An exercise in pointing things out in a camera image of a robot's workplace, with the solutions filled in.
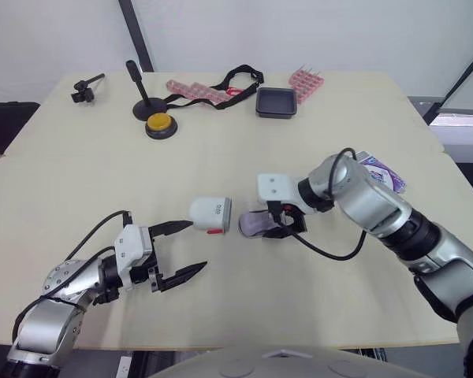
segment floor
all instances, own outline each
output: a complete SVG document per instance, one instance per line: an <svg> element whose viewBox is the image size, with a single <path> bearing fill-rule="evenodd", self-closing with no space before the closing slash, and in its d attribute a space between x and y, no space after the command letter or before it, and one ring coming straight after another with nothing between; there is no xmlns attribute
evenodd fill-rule
<svg viewBox="0 0 473 378"><path fill-rule="evenodd" d="M0 346L0 368L9 347ZM463 376L463 354L458 344L437 346L410 346L386 348L389 363L427 374L433 378L460 378ZM164 369L164 353L149 352L146 375ZM176 352L175 363L196 357L204 352ZM132 352L114 350L74 350L61 371L59 378L114 378L121 356Z"/></svg>

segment purple package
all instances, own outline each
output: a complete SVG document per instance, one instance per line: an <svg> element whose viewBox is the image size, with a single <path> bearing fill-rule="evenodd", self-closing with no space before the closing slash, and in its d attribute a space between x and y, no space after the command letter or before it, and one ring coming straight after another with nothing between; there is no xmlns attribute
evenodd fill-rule
<svg viewBox="0 0 473 378"><path fill-rule="evenodd" d="M357 161L364 165L371 177L386 185L396 193L403 193L407 184L391 168L377 160L376 157L366 151L357 153Z"/></svg>

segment yellow button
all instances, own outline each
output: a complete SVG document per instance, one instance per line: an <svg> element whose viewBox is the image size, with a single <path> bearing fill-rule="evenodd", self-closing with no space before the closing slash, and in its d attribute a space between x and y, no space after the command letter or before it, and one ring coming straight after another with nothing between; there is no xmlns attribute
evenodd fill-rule
<svg viewBox="0 0 473 378"><path fill-rule="evenodd" d="M172 117L166 113L156 113L147 119L147 128L153 132L162 132L172 124Z"/></svg>

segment robotic arm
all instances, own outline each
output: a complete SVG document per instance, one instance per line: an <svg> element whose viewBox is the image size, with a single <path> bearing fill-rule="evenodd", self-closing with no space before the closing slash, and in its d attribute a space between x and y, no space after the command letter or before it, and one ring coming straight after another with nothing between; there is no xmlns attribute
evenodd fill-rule
<svg viewBox="0 0 473 378"><path fill-rule="evenodd" d="M280 202L313 214L331 209L336 200L347 217L408 267L436 314L457 323L467 367L473 369L473 251L345 155L339 157L331 174L330 195L335 158L328 157L301 181L285 175L259 175L259 201L268 204L271 213Z"/></svg>
<svg viewBox="0 0 473 378"><path fill-rule="evenodd" d="M119 298L119 288L132 290L146 280L155 292L192 278L206 261L163 279L153 244L154 237L170 235L190 225L192 222L179 220L140 227L131 224L130 217L114 247L101 250L87 261L67 260L54 267L43 283L40 298L25 310L31 308L13 341L1 376L55 378L73 348L90 304L112 302ZM108 250L115 250L115 254L99 257Z"/></svg>

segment pink pill blister pack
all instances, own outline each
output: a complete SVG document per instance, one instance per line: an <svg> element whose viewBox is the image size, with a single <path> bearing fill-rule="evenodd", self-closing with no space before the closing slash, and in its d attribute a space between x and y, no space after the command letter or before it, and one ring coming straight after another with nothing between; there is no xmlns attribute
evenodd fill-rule
<svg viewBox="0 0 473 378"><path fill-rule="evenodd" d="M296 102L299 104L311 96L322 84L324 79L318 73L311 73L304 69L298 69L289 78L289 84L296 92Z"/></svg>
<svg viewBox="0 0 473 378"><path fill-rule="evenodd" d="M191 100L207 98L216 105L232 98L232 96L223 91L216 91L214 88L207 87L200 83L193 83L191 86L188 86L175 80L168 80L166 87L170 92L183 95Z"/></svg>

